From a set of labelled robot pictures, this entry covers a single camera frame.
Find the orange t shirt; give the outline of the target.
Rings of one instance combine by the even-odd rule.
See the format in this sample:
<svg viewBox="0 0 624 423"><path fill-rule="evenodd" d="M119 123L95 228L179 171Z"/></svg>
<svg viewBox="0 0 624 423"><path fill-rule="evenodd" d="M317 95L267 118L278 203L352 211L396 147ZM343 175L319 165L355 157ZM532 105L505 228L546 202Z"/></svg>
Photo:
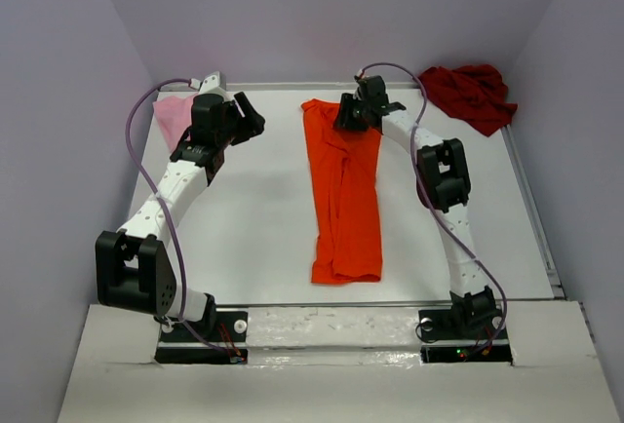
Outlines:
<svg viewBox="0 0 624 423"><path fill-rule="evenodd" d="M376 193L381 135L337 129L338 108L318 99L301 104L318 224L311 282L375 283L383 266Z"/></svg>

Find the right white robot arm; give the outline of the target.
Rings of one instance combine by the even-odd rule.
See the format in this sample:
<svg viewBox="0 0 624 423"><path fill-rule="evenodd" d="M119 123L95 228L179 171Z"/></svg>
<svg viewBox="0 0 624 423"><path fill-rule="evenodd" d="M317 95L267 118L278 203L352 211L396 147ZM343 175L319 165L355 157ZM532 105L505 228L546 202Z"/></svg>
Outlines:
<svg viewBox="0 0 624 423"><path fill-rule="evenodd" d="M496 337L504 329L507 305L496 303L493 291L503 288L474 252L468 220L471 180L462 142L423 128L424 113L392 102L380 76L360 74L355 82L356 91L341 97L334 124L350 132L375 130L409 153L418 197L440 232L451 306L431 321L432 328L467 338L488 329Z"/></svg>

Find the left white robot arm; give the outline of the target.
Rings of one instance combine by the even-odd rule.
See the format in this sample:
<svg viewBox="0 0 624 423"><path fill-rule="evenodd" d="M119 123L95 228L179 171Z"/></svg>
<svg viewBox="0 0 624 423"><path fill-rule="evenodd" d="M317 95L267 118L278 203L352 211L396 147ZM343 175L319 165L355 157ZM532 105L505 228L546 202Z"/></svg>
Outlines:
<svg viewBox="0 0 624 423"><path fill-rule="evenodd" d="M188 286L183 261L171 262L167 248L181 249L175 230L215 179L225 150L261 135L264 126L264 118L242 92L229 95L212 89L194 97L191 123L161 180L148 183L151 195L117 231L97 237L100 304L174 320L196 340L214 333L214 297Z"/></svg>

